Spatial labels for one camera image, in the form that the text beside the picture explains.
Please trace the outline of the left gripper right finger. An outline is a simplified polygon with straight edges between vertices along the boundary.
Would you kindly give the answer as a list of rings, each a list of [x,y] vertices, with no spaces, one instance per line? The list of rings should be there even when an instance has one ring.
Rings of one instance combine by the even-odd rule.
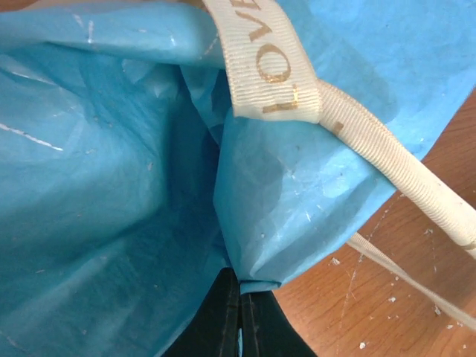
[[[316,357],[271,291],[241,296],[241,322],[244,356]]]

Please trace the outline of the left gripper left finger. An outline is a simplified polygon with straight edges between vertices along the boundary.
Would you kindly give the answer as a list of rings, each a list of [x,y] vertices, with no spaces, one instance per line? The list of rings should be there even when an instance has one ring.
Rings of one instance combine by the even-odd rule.
[[[222,269],[189,326],[164,353],[169,357],[239,355],[239,284],[232,268]]]

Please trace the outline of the blue paper bouquet wrapper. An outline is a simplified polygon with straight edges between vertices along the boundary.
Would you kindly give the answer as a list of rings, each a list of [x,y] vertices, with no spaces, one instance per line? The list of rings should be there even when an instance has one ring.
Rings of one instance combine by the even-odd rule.
[[[214,204],[231,99],[204,2],[1,13],[3,356],[165,356],[218,273],[236,275]]]

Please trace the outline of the cream printed ribbon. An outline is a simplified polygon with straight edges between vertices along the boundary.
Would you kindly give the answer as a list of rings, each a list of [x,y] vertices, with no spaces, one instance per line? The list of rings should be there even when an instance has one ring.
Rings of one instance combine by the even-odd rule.
[[[214,204],[243,294],[350,244],[395,193],[470,256],[475,209],[423,159],[475,86],[473,1],[205,1],[231,106]]]

